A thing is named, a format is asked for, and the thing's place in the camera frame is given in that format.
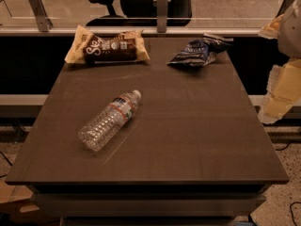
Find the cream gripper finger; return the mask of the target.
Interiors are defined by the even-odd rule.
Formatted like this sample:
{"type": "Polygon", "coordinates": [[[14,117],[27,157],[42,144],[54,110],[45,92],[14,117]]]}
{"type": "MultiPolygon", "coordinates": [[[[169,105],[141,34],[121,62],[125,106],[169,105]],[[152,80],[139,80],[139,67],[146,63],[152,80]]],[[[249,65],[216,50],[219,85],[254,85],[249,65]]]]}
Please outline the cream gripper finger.
{"type": "Polygon", "coordinates": [[[301,98],[301,59],[290,59],[282,67],[274,65],[266,89],[258,118],[264,124],[273,124],[301,98]]]}
{"type": "Polygon", "coordinates": [[[273,21],[261,28],[258,35],[268,40],[276,39],[282,19],[283,14],[277,16],[273,21]]]}

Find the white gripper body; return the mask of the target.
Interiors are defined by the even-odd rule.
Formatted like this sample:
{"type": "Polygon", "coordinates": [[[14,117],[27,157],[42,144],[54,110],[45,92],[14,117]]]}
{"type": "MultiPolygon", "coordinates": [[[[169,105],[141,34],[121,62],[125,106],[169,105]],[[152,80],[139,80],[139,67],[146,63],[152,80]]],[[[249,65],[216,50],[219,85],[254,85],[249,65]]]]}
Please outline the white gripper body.
{"type": "Polygon", "coordinates": [[[278,50],[288,57],[301,58],[301,0],[287,8],[278,30],[278,50]]]}

